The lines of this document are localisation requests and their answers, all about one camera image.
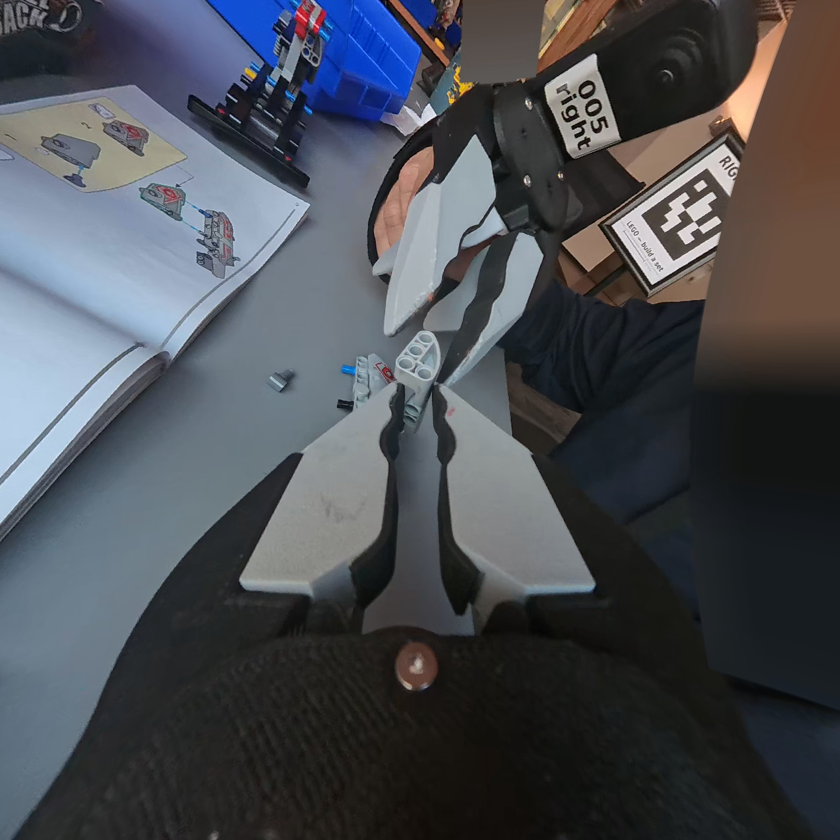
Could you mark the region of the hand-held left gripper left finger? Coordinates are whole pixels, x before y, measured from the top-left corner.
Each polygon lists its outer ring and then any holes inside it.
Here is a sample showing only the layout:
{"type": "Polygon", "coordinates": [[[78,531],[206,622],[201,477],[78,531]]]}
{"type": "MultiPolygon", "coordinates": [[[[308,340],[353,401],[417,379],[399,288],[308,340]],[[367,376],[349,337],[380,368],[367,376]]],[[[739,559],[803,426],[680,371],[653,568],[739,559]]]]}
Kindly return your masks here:
{"type": "Polygon", "coordinates": [[[365,610],[396,563],[405,387],[389,384],[301,452],[239,583],[365,610]]]}

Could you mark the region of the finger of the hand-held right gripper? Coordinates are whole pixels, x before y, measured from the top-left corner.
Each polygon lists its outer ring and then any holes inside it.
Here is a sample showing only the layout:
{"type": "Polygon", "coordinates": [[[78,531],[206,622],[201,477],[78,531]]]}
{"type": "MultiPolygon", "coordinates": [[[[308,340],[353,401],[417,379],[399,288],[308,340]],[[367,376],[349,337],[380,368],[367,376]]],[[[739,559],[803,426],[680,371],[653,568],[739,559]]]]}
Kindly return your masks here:
{"type": "Polygon", "coordinates": [[[404,163],[421,149],[434,148],[434,168],[408,207],[402,236],[377,260],[373,236],[373,274],[388,277],[383,332],[389,337],[436,297],[445,268],[465,236],[495,213],[492,163],[480,137],[471,134],[464,143],[445,138],[427,144],[430,140],[430,134],[410,138],[395,156],[373,205],[374,226],[404,163]]]}
{"type": "Polygon", "coordinates": [[[557,233],[495,237],[474,258],[462,287],[474,288],[441,363],[437,383],[454,385],[509,331],[535,298],[536,286],[553,279],[560,251],[557,233]]]}

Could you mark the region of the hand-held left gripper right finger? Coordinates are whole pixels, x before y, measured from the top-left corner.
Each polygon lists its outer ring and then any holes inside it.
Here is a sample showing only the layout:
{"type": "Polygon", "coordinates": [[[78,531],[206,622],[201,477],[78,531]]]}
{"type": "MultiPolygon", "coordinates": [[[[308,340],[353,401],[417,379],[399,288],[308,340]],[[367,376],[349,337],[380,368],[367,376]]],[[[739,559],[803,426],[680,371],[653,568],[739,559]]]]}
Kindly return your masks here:
{"type": "Polygon", "coordinates": [[[503,603],[593,595],[532,454],[446,386],[434,387],[432,404],[440,574],[455,613],[486,625],[503,603]]]}

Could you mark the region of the light grey lego beam piece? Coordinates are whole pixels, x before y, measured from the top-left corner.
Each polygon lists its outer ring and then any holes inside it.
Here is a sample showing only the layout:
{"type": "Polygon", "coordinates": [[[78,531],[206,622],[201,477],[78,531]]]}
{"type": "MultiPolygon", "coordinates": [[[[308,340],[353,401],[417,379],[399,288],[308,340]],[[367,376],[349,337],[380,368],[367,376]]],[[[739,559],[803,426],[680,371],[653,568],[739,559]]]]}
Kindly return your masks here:
{"type": "Polygon", "coordinates": [[[412,434],[423,420],[441,361],[438,340],[426,330],[418,332],[395,361],[395,378],[405,388],[405,429],[412,434]]]}

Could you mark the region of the grey lego assembly red sticker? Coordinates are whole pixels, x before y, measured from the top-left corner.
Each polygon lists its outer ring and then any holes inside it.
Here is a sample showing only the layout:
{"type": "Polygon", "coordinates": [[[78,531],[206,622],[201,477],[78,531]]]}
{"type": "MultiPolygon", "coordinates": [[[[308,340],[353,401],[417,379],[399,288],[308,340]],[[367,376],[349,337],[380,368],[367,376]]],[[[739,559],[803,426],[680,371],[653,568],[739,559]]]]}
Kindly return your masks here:
{"type": "Polygon", "coordinates": [[[343,365],[341,371],[353,377],[352,398],[337,402],[339,410],[345,412],[360,408],[396,379],[388,364],[375,353],[358,356],[354,364],[343,365]]]}

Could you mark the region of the person's right forearm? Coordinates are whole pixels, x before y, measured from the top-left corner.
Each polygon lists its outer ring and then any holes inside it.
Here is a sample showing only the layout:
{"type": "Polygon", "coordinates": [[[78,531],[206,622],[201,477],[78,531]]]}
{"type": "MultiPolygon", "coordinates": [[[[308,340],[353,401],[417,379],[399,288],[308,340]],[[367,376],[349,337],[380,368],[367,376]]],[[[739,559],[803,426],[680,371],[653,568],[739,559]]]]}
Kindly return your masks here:
{"type": "Polygon", "coordinates": [[[688,421],[703,300],[621,307],[554,282],[500,340],[523,380],[585,425],[688,421]]]}

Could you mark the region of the lego model on black base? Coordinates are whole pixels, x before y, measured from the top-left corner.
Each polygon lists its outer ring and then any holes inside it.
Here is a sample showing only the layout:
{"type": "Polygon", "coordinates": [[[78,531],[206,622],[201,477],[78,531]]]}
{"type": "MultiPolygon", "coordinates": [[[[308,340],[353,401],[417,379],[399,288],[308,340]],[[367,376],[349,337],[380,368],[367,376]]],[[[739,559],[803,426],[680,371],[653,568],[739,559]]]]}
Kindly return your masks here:
{"type": "Polygon", "coordinates": [[[250,64],[223,101],[211,107],[198,97],[189,112],[270,161],[285,182],[306,190],[309,175],[296,156],[311,114],[304,86],[315,81],[333,27],[317,2],[291,2],[273,25],[276,62],[250,64]]]}

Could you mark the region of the open lego instruction booklet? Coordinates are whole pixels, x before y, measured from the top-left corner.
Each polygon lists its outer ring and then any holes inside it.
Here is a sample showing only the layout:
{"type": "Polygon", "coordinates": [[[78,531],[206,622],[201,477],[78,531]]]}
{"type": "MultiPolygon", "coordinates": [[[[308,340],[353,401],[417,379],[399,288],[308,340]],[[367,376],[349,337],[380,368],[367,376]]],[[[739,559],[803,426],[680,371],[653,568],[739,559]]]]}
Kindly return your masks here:
{"type": "Polygon", "coordinates": [[[2,104],[2,538],[309,203],[135,86],[2,104]]]}

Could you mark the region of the dark lego set box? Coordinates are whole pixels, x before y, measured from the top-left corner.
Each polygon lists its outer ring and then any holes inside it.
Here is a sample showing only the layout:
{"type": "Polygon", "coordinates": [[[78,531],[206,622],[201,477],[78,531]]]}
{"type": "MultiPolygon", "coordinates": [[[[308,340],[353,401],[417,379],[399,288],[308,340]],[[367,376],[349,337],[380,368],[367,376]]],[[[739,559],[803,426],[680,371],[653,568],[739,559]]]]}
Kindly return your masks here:
{"type": "Polygon", "coordinates": [[[85,8],[77,1],[2,1],[1,39],[27,33],[68,35],[85,16],[85,8]]]}

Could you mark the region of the person's right hand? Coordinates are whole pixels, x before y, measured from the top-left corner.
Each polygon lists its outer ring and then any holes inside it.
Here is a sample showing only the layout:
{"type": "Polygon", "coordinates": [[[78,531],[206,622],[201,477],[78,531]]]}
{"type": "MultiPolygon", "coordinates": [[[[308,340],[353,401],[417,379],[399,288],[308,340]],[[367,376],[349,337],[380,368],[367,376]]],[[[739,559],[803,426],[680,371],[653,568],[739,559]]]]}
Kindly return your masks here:
{"type": "Polygon", "coordinates": [[[434,148],[416,152],[402,166],[374,220],[375,260],[382,257],[403,234],[408,207],[434,168],[434,148]]]}

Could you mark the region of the white crumpled paper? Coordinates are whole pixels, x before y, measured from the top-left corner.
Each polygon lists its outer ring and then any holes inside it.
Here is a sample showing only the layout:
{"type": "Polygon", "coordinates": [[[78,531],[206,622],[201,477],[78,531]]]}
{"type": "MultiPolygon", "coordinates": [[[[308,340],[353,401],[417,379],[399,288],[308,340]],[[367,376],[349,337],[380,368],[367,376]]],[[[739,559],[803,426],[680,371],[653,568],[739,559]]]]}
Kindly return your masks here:
{"type": "Polygon", "coordinates": [[[403,105],[398,113],[384,112],[380,122],[396,130],[402,137],[407,138],[425,124],[436,120],[437,116],[430,103],[427,103],[420,113],[403,105]]]}

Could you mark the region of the framed marker tag sign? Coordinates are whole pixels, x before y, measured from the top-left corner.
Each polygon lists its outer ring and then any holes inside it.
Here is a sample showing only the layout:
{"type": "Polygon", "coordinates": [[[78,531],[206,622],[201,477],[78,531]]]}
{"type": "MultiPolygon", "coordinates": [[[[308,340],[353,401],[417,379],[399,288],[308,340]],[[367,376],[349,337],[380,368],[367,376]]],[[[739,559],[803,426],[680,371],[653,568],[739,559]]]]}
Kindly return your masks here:
{"type": "Polygon", "coordinates": [[[727,124],[599,223],[646,298],[714,260],[744,148],[727,124]]]}

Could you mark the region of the blue plastic storage bin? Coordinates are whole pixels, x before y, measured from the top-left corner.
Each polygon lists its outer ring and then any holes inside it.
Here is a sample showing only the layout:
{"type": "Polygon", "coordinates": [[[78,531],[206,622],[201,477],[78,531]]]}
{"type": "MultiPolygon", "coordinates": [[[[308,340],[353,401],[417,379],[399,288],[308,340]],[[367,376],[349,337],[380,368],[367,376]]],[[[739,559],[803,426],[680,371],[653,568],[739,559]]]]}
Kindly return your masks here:
{"type": "MultiPolygon", "coordinates": [[[[275,65],[281,12],[298,2],[210,1],[209,5],[259,56],[275,65]]],[[[331,27],[321,66],[303,86],[313,111],[378,122],[397,114],[413,85],[420,47],[379,1],[318,1],[331,27]]]]}

